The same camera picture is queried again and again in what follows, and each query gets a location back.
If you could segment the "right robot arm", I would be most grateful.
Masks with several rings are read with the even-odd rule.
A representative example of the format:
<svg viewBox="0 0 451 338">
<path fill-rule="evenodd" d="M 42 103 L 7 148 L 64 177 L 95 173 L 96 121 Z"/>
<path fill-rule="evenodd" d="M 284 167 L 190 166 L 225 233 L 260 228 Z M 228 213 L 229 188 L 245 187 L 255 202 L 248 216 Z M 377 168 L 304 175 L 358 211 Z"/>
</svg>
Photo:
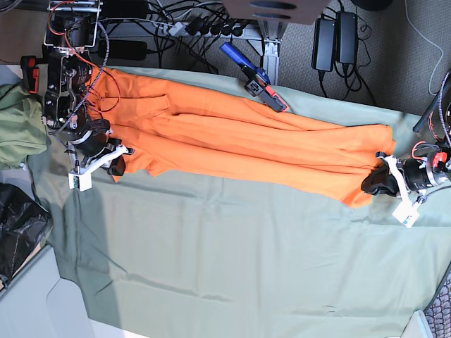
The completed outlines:
<svg viewBox="0 0 451 338">
<path fill-rule="evenodd" d="M 107 75 L 105 67 L 96 67 L 89 57 L 98 31 L 105 30 L 99 22 L 101 7 L 101 1 L 49 2 L 43 117 L 49 134 L 66 138 L 64 147 L 76 173 L 97 164 L 109 175 L 121 176 L 125 172 L 124 155 L 133 150 L 109 136 L 108 120 L 89 115 L 94 105 L 88 96 L 94 93 L 100 77 Z"/>
</svg>

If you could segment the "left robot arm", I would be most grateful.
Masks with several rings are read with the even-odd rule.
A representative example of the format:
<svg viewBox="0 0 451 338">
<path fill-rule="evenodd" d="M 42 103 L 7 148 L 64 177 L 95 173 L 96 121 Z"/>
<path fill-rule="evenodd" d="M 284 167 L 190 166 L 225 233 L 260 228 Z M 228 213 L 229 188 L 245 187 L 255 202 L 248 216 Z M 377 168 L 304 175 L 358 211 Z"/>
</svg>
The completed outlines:
<svg viewBox="0 0 451 338">
<path fill-rule="evenodd" d="M 423 203 L 430 195 L 427 190 L 450 181 L 450 71 L 447 71 L 438 93 L 424 114 L 412 128 L 420 132 L 424 125 L 432 142 L 419 141 L 403 158 L 378 152 L 382 164 L 373 170 L 361 184 L 361 190 L 373 196 L 387 195 L 409 200 L 411 193 Z"/>
</svg>

